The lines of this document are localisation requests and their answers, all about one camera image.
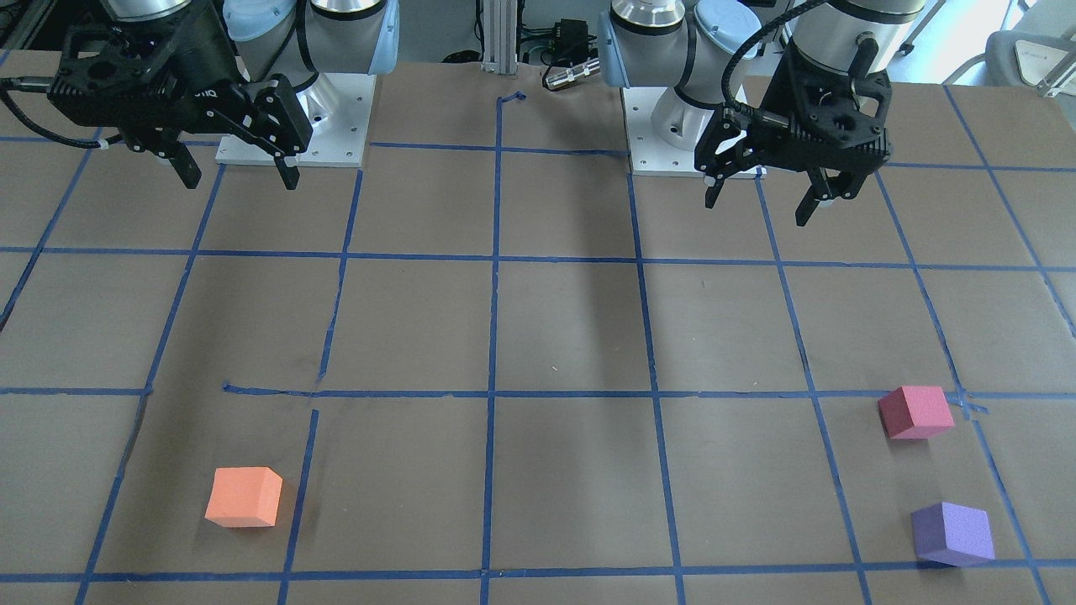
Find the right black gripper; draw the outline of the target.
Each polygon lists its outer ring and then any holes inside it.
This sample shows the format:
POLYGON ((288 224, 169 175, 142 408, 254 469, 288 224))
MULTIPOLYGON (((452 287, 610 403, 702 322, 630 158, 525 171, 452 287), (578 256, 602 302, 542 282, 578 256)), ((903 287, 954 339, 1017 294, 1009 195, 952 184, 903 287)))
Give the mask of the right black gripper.
POLYGON ((203 173, 182 133, 231 133, 277 157, 286 189, 312 138, 288 78, 243 76, 220 17, 86 18, 66 36, 49 103, 81 126, 115 128, 132 152, 169 161, 187 189, 203 173))

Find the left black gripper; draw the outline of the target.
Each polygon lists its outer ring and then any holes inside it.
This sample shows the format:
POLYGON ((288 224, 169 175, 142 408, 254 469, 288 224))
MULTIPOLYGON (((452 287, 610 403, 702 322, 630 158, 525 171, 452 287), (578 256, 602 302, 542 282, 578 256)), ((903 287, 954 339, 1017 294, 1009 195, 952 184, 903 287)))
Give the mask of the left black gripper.
POLYGON ((868 71, 879 54, 876 39, 858 38, 845 71, 834 72, 794 47, 778 65, 760 107, 736 99, 716 107, 694 151, 695 167, 705 175, 704 206, 714 209, 728 175, 758 166, 810 177, 795 211, 799 227, 819 207, 856 198, 863 175, 892 156, 884 128, 892 86, 884 70, 868 71))

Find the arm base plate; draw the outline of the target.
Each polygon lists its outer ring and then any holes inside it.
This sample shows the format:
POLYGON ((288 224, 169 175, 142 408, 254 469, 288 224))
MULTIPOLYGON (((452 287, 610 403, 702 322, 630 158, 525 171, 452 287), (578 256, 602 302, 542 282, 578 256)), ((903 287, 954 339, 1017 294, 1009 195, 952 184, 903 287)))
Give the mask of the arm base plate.
POLYGON ((360 168, 377 78, 372 74, 322 73, 297 92, 312 137, 306 152, 286 158, 291 167, 360 168))
POLYGON ((694 151, 714 111, 684 101, 672 87, 622 89, 635 175, 700 177, 694 151))

